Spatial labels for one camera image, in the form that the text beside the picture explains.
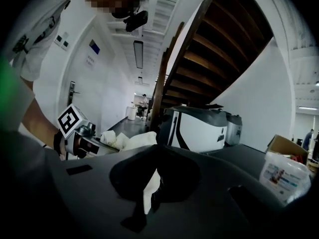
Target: door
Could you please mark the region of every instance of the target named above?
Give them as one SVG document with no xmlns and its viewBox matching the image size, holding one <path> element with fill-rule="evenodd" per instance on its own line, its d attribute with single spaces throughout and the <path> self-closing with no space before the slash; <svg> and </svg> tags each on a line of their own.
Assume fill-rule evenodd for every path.
<svg viewBox="0 0 319 239">
<path fill-rule="evenodd" d="M 73 82 L 74 94 L 71 102 L 96 125 L 97 136 L 101 134 L 101 109 L 108 57 L 108 50 L 92 25 L 74 52 L 62 83 L 60 112 L 67 107 L 70 84 Z"/>
</svg>

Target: floor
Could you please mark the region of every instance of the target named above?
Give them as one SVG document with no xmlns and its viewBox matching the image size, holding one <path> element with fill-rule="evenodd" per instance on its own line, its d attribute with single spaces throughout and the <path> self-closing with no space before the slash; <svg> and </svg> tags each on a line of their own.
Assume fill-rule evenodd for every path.
<svg viewBox="0 0 319 239">
<path fill-rule="evenodd" d="M 141 120 L 139 117 L 136 117 L 135 120 L 125 119 L 112 130 L 114 130 L 116 136 L 123 133 L 128 138 L 132 138 L 135 135 L 146 133 L 145 119 Z"/>
</svg>

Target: door handle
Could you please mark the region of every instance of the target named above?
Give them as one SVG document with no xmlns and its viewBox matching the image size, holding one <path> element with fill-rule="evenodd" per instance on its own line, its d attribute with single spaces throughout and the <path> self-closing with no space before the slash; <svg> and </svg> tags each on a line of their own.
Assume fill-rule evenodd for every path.
<svg viewBox="0 0 319 239">
<path fill-rule="evenodd" d="M 67 106 L 72 104 L 72 100 L 73 100 L 73 95 L 74 94 L 80 94 L 81 93 L 81 92 L 75 91 L 74 88 L 75 88 L 75 82 L 71 81 L 70 82 L 70 88 L 69 88 L 68 105 Z"/>
</svg>

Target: person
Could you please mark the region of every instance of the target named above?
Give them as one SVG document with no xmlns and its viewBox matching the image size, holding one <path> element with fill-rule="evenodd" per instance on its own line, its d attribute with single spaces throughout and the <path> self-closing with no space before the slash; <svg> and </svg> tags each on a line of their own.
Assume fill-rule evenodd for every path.
<svg viewBox="0 0 319 239">
<path fill-rule="evenodd" d="M 303 142 L 302 147 L 303 147 L 306 151 L 309 150 L 310 140 L 311 140 L 311 138 L 312 138 L 312 136 L 313 136 L 313 132 L 314 132 L 314 130 L 311 129 L 310 132 L 306 135 L 306 137 L 305 137 L 305 139 L 304 139 L 304 142 Z"/>
<path fill-rule="evenodd" d="M 315 147 L 313 152 L 313 160 L 318 162 L 319 161 L 319 130 L 317 137 L 315 138 Z"/>
<path fill-rule="evenodd" d="M 143 101 L 140 102 L 140 104 L 141 104 L 141 107 L 142 107 L 143 116 L 145 116 L 145 110 L 148 108 L 149 101 L 146 98 L 146 94 L 143 94 L 143 97 L 144 97 L 144 99 L 143 99 Z"/>
<path fill-rule="evenodd" d="M 86 0 L 92 7 L 124 13 L 138 7 L 140 0 Z M 7 37 L 1 55 L 33 91 L 33 82 L 39 78 L 42 61 L 51 46 L 60 24 L 60 15 L 70 0 L 32 0 L 22 11 Z M 27 109 L 23 125 L 35 137 L 66 153 L 62 133 L 44 116 L 36 99 Z"/>
</svg>

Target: ceiling light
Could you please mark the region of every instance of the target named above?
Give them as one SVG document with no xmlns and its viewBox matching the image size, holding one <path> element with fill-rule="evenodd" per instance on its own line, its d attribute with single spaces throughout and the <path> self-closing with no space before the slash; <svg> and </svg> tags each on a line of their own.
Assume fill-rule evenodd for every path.
<svg viewBox="0 0 319 239">
<path fill-rule="evenodd" d="M 136 67 L 143 69 L 143 42 L 134 41 Z"/>
<path fill-rule="evenodd" d="M 311 108 L 311 107 L 299 107 L 299 109 L 303 109 L 303 110 L 318 110 L 317 108 Z"/>
</svg>

